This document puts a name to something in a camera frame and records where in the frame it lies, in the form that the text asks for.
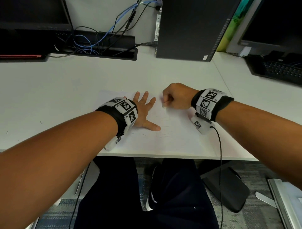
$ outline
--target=black computer case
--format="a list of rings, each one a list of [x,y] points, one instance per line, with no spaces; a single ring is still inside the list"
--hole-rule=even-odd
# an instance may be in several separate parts
[[[164,0],[157,58],[211,61],[240,0]]]

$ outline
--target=carpet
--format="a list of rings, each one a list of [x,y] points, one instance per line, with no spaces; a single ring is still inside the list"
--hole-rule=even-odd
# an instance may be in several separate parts
[[[146,200],[151,185],[150,172],[146,172],[152,164],[162,161],[156,158],[135,158],[142,208],[146,210]],[[223,208],[223,228],[224,229],[283,229],[280,216],[277,209],[258,200],[255,192],[258,191],[271,198],[266,178],[277,178],[277,176],[257,161],[238,161],[232,168],[239,173],[242,181],[251,190],[250,196],[243,209],[239,213],[233,213],[227,208]],[[208,192],[210,200],[214,206],[214,210],[218,219],[221,221],[220,202]],[[68,229],[70,218],[75,206],[76,200],[62,200],[58,206],[52,206],[45,214],[43,214],[37,224],[37,229]]]

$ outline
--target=pants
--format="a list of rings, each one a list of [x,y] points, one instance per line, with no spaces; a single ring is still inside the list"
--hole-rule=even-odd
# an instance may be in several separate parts
[[[135,161],[131,157],[97,156],[96,183],[79,204],[79,228],[214,228],[217,218],[191,159],[164,159],[153,176],[158,204],[142,210]]]

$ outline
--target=black wristband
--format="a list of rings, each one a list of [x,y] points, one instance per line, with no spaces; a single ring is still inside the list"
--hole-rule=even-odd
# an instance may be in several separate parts
[[[232,101],[234,101],[234,98],[228,97],[228,96],[222,96],[221,99],[216,103],[216,105],[212,111],[211,121],[216,122],[216,116],[217,116],[218,112],[221,111],[222,109],[224,109]]]
[[[125,122],[124,116],[120,112],[118,112],[118,110],[115,109],[115,107],[102,106],[99,107],[96,111],[102,111],[112,116],[116,120],[118,126],[118,132],[116,136],[124,135],[124,130],[127,124]]]
[[[191,107],[193,107],[196,110],[196,103],[199,100],[199,97],[205,90],[201,90],[194,95],[193,99],[191,100]]]

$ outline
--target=paper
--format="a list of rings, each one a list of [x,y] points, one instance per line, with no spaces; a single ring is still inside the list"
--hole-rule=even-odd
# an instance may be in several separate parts
[[[115,97],[126,96],[133,99],[134,94],[102,90],[95,107],[101,106]],[[153,97],[156,97],[156,102],[149,111],[147,120],[159,125],[161,131],[156,132],[141,127],[133,127],[112,151],[151,151],[153,154],[154,152],[165,151],[193,155],[202,154],[206,150],[207,139],[198,132],[190,120],[196,111],[193,108],[188,110],[164,109],[161,95],[150,94],[147,102]]]

